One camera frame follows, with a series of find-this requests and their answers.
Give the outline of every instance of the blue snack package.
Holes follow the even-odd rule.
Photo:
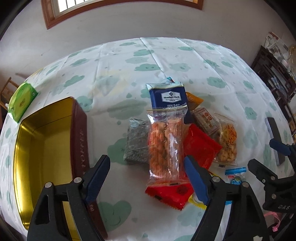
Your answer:
[[[244,174],[247,172],[245,167],[239,167],[234,169],[225,170],[225,175],[228,176],[229,182],[231,184],[240,185],[245,181]]]
[[[184,84],[181,82],[173,83],[170,77],[167,79],[166,83],[146,84],[153,109],[171,109],[187,105]],[[187,111],[184,123],[193,123],[190,111]]]

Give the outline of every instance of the red wrapper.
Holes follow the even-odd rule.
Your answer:
[[[201,167],[209,169],[222,146],[202,132],[195,124],[191,124],[183,142],[183,148],[185,156],[192,155]]]
[[[148,195],[178,210],[184,208],[193,192],[190,183],[176,186],[147,187],[145,191]]]

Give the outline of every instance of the white tablecloth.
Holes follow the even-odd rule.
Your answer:
[[[188,39],[138,38],[78,51],[27,79],[39,94],[23,118],[68,96],[75,97],[87,113],[91,166],[102,154],[112,162],[97,199],[110,240],[187,241],[204,213],[192,204],[177,211],[149,197],[144,193],[148,170],[127,166],[122,160],[128,119],[147,119],[145,110],[151,108],[145,83],[160,83],[168,76],[203,98],[202,106],[210,112],[235,120],[239,166],[256,158],[279,177],[292,170],[288,159],[276,166],[265,124],[265,118],[272,116],[282,141],[292,144],[285,117],[261,79],[231,50]],[[7,117],[0,136],[0,208],[5,220],[26,236],[13,186],[18,128]],[[210,170],[220,176],[225,171],[215,165]],[[263,185],[249,172],[246,179],[262,204]],[[229,208],[217,240],[222,239]]]

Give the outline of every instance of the wall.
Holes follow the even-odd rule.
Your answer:
[[[269,31],[287,45],[295,42],[263,0],[204,0],[202,11],[156,2],[116,4],[81,13],[50,30],[46,30],[40,0],[33,0],[0,41],[0,86],[9,76],[21,83],[77,50],[135,37],[205,40],[232,49],[251,64]]]

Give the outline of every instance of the silver bolt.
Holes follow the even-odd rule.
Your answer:
[[[243,185],[245,188],[248,188],[248,187],[250,186],[247,182],[243,182],[242,185]]]
[[[75,182],[75,183],[80,183],[81,181],[82,181],[81,177],[76,177],[76,178],[74,179],[74,182]]]
[[[51,186],[52,186],[52,183],[51,182],[45,183],[45,187],[46,188],[50,188]]]
[[[220,182],[220,177],[213,176],[212,180],[216,183]]]

